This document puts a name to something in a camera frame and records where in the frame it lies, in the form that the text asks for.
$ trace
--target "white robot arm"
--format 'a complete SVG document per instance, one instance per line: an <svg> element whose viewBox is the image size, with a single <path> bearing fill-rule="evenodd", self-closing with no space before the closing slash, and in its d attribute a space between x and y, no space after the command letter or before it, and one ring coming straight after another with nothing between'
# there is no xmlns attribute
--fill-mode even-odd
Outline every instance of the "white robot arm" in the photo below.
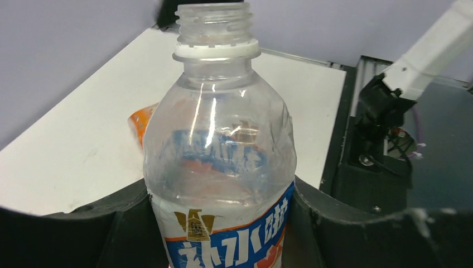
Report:
<svg viewBox="0 0 473 268"><path fill-rule="evenodd" d="M360 92L355 127L364 153L404 124L404 114L429 83L473 44L473 0L457 0L399 60Z"/></svg>
<svg viewBox="0 0 473 268"><path fill-rule="evenodd" d="M457 0L405 53L388 67L383 82L415 101L429 83L473 44L473 0Z"/></svg>

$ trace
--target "bottle neck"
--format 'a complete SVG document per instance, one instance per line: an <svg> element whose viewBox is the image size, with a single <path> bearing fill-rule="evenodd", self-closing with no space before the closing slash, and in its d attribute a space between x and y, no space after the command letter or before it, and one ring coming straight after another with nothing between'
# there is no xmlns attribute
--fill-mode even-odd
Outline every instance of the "bottle neck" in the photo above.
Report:
<svg viewBox="0 0 473 268"><path fill-rule="evenodd" d="M184 62L184 74L193 80L238 79L248 76L251 72L251 59Z"/></svg>

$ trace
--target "gray wall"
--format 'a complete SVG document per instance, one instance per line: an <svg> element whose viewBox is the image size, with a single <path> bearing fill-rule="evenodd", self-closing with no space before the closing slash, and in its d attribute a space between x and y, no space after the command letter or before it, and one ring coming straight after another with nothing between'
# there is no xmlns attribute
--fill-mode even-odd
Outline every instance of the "gray wall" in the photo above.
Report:
<svg viewBox="0 0 473 268"><path fill-rule="evenodd" d="M360 55L397 60L454 0L246 0L263 47L356 66ZM473 48L444 76L473 78Z"/></svg>
<svg viewBox="0 0 473 268"><path fill-rule="evenodd" d="M0 150L154 24L158 0L0 0Z"/></svg>
<svg viewBox="0 0 473 268"><path fill-rule="evenodd" d="M0 0L0 150L153 25L161 0ZM263 47L396 60L453 0L246 0ZM445 73L468 81L473 49Z"/></svg>

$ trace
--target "bottle label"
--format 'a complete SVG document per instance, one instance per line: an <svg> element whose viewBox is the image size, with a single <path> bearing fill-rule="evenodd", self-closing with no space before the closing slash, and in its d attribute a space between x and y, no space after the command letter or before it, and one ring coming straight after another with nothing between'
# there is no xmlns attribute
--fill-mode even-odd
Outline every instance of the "bottle label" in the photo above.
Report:
<svg viewBox="0 0 473 268"><path fill-rule="evenodd" d="M153 196L174 268L280 268L294 182L274 200L248 207L189 208Z"/></svg>

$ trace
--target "clear plastic bottle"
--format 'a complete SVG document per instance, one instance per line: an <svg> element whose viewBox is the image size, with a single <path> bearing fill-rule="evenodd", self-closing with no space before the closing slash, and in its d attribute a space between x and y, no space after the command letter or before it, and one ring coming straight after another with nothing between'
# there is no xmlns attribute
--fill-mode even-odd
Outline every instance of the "clear plastic bottle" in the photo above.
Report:
<svg viewBox="0 0 473 268"><path fill-rule="evenodd" d="M280 268L292 121L252 68L249 4L178 7L184 73L151 117L144 178L171 266Z"/></svg>

